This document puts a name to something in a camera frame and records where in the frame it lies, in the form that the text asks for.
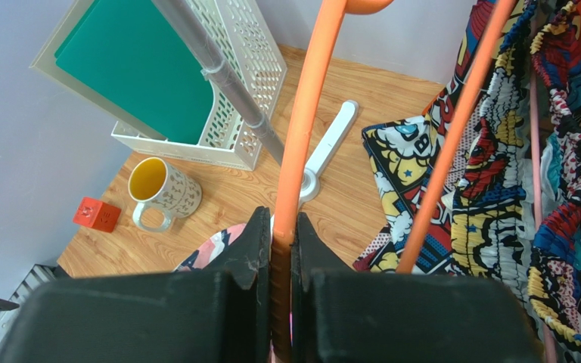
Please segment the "pink shark print shorts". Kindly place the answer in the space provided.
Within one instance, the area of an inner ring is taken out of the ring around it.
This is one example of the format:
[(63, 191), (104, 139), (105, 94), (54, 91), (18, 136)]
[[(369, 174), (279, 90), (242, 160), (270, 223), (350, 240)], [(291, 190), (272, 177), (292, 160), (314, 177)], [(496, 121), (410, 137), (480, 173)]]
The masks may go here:
[(172, 271), (195, 271), (207, 267), (217, 256), (232, 245), (243, 233), (245, 226), (245, 223), (241, 223), (215, 233)]

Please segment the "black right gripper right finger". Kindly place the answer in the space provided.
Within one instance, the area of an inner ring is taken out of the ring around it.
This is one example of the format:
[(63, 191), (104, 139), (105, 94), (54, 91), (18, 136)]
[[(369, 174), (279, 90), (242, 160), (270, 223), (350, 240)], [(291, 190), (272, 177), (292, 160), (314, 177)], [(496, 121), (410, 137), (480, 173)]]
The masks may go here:
[(484, 278), (353, 271), (297, 217), (295, 362), (540, 362), (514, 295)]

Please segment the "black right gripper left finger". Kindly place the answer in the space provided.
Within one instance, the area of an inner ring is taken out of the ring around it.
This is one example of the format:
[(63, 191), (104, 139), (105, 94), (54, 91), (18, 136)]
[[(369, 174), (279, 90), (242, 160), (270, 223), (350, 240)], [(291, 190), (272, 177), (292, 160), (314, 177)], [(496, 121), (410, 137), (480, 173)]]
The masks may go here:
[(270, 212), (194, 271), (43, 284), (21, 306), (0, 362), (267, 362)]

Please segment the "orange plastic hanger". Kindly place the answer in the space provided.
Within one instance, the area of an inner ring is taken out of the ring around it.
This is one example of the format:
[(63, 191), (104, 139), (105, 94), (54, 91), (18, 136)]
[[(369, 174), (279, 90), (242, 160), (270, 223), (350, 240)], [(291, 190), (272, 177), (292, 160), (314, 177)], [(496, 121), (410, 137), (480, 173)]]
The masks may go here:
[[(460, 137), (474, 110), (478, 92), (489, 69), (492, 51), (515, 4), (514, 1), (497, 1), (494, 5), (446, 134), (447, 139), (396, 267), (399, 274), (408, 274), (415, 265)], [(346, 14), (374, 14), (388, 5), (388, 1), (324, 1), (315, 22), (287, 131), (272, 228), (270, 322), (273, 351), (279, 362), (292, 360), (290, 319), (294, 314), (291, 312), (291, 245), (296, 236), (304, 165), (331, 55)]]

